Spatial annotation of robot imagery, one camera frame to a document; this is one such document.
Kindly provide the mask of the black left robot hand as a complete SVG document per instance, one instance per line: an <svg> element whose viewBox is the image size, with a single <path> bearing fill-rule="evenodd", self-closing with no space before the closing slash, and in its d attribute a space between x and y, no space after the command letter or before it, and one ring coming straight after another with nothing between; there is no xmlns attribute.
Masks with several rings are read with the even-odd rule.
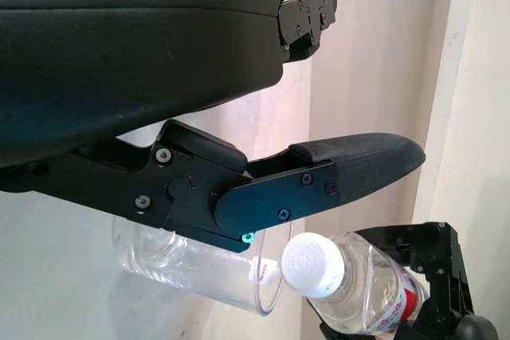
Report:
<svg viewBox="0 0 510 340"><path fill-rule="evenodd" d="M179 121L279 82L337 0L1 0L1 189L244 252L260 230L374 193L422 148L368 133L249 161Z"/></svg>

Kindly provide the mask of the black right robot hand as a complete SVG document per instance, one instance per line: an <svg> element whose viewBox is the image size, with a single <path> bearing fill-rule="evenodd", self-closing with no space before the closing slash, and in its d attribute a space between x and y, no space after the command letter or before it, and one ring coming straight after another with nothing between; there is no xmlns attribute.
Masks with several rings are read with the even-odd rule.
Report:
<svg viewBox="0 0 510 340"><path fill-rule="evenodd" d="M457 231L445 222L391 225L357 233L398 264L425 276L430 297L395 339L498 339L495 326L473 309Z"/></svg>

